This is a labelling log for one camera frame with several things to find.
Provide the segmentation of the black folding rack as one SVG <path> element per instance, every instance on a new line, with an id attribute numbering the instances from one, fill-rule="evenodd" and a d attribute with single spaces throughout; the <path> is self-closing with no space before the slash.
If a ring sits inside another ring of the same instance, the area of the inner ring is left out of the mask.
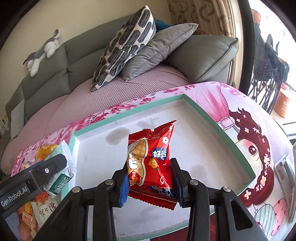
<path id="1" fill-rule="evenodd" d="M 271 113 L 289 70 L 288 63 L 280 60 L 272 36 L 264 40 L 259 24 L 254 23 L 254 63 L 248 96 Z"/>

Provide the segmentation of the yellow soft bread packet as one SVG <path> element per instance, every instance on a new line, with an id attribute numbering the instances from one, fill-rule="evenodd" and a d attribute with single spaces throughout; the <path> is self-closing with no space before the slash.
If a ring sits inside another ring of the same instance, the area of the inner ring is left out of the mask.
<path id="1" fill-rule="evenodd" d="M 49 154 L 57 148 L 58 145 L 55 144 L 43 144 L 38 149 L 36 155 L 35 155 L 35 162 L 40 162 L 46 159 L 46 157 L 49 156 Z"/>

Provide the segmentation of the green white biscuit packet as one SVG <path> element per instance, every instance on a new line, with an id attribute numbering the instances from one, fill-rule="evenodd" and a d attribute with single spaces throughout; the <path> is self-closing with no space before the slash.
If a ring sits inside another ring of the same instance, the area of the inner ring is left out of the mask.
<path id="1" fill-rule="evenodd" d="M 47 161 L 59 154 L 66 159 L 66 166 L 53 175 L 50 181 L 44 186 L 46 192 L 52 197 L 57 196 L 76 174 L 76 164 L 73 160 L 69 146 L 64 140 L 55 149 L 53 149 L 45 160 Z"/>

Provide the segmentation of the black white patterned pillow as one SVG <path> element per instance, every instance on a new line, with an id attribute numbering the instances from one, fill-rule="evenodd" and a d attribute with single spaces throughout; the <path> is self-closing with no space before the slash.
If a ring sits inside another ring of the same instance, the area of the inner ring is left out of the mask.
<path id="1" fill-rule="evenodd" d="M 94 70 L 91 92 L 99 90 L 113 80 L 156 34 L 154 17 L 148 6 L 139 9 L 106 46 Z"/>

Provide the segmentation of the red white milk biscuit packet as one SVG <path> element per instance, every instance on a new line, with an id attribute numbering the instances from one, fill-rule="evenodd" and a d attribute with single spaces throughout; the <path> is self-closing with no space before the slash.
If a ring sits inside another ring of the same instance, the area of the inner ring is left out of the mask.
<path id="1" fill-rule="evenodd" d="M 17 214 L 20 239 L 33 240 L 60 201 L 60 196 L 51 197 L 47 192 L 42 192 L 19 208 Z"/>

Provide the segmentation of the white tray with teal rim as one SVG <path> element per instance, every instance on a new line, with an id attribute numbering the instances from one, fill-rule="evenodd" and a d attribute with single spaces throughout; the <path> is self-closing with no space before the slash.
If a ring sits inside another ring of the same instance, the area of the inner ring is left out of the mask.
<path id="1" fill-rule="evenodd" d="M 168 134 L 155 144 L 139 138 L 137 151 L 128 149 L 131 133 L 171 123 Z M 62 196 L 75 186 L 92 188 L 129 163 L 138 181 L 157 173 L 176 158 L 181 169 L 208 187 L 230 187 L 242 193 L 254 180 L 250 163 L 235 142 L 196 102 L 184 94 L 139 106 L 101 120 L 79 131 L 69 148 L 76 165 Z"/>

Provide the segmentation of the grey white plush cat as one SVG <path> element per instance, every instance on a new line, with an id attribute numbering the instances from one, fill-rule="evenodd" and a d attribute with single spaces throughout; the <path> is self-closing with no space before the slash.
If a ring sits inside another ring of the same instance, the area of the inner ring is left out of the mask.
<path id="1" fill-rule="evenodd" d="M 58 41 L 59 37 L 60 31 L 56 29 L 54 36 L 46 40 L 46 42 L 44 42 L 44 44 L 38 51 L 32 52 L 31 54 L 29 54 L 29 56 L 27 56 L 27 58 L 23 62 L 23 65 L 27 66 L 28 72 L 31 77 L 34 77 L 37 74 L 40 63 L 45 58 L 51 58 L 56 50 L 60 47 L 60 43 Z"/>

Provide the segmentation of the grey sofa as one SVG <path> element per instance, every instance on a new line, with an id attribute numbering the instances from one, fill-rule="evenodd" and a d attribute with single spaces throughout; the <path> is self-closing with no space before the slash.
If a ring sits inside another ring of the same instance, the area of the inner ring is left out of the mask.
<path id="1" fill-rule="evenodd" d="M 111 82 L 91 92 L 95 67 L 126 21 L 127 17 L 119 18 L 66 41 L 41 61 L 35 76 L 22 80 L 6 104 L 11 113 L 24 103 L 23 128 L 14 138 L 5 131 L 1 139 L 6 171 L 23 148 L 108 107 L 171 87 L 228 81 L 226 73 L 237 54 L 238 39 L 195 35 L 197 27 L 189 23 L 156 32 Z"/>

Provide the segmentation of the grey pillow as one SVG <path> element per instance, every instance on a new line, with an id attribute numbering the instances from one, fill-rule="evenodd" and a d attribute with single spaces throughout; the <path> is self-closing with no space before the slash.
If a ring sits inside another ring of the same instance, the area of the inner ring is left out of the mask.
<path id="1" fill-rule="evenodd" d="M 157 32 L 147 45 L 127 61 L 121 71 L 123 80 L 132 80 L 166 60 L 175 49 L 193 35 L 197 28 L 198 24 L 196 23 L 185 23 Z"/>

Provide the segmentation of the pink checked sofa cover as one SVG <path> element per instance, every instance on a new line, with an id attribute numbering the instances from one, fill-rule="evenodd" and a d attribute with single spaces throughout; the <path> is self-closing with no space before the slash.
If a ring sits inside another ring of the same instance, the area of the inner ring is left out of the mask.
<path id="1" fill-rule="evenodd" d="M 130 81 L 116 77 L 95 92 L 90 92 L 91 82 L 89 79 L 71 94 L 49 102 L 28 120 L 19 135 L 1 151 L 4 173 L 12 172 L 16 158 L 24 148 L 75 121 L 125 101 L 189 84 L 184 74 L 166 65 L 158 65 Z"/>

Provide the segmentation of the beige patterned curtain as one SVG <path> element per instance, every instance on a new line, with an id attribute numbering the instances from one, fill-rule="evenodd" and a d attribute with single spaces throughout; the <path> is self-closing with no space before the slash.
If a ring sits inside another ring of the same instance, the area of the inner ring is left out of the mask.
<path id="1" fill-rule="evenodd" d="M 198 34 L 236 37 L 231 1 L 226 0 L 169 0 L 174 25 L 198 24 Z"/>

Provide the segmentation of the pink cartoon girl tablecloth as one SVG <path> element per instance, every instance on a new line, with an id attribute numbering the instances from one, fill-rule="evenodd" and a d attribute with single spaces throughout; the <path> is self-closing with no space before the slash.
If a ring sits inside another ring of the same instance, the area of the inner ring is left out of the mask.
<path id="1" fill-rule="evenodd" d="M 189 84 L 154 92 L 125 101 L 75 121 L 24 148 L 16 158 L 12 173 L 21 170 L 23 163 L 32 161 L 40 145 L 69 142 L 75 131 L 166 97 L 186 94 L 199 104 L 235 142 L 255 170 L 256 178 L 243 191 L 240 199 L 247 206 L 269 240 L 284 240 L 293 224 L 288 221 L 288 200 L 274 171 L 274 164 L 292 152 L 287 137 L 257 103 L 239 90 L 219 82 Z"/>

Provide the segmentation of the light grey cushion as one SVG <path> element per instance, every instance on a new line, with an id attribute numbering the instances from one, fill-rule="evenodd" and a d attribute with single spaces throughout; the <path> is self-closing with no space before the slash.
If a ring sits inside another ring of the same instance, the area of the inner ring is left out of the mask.
<path id="1" fill-rule="evenodd" d="M 25 100 L 23 99 L 11 111 L 11 139 L 17 137 L 25 124 Z"/>

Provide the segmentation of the red peanut snack packet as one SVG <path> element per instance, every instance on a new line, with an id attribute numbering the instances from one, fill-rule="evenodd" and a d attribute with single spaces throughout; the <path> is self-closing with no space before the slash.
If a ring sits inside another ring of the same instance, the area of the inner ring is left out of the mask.
<path id="1" fill-rule="evenodd" d="M 126 158 L 129 197 L 170 210 L 177 204 L 170 168 L 170 140 L 175 122 L 131 133 Z"/>

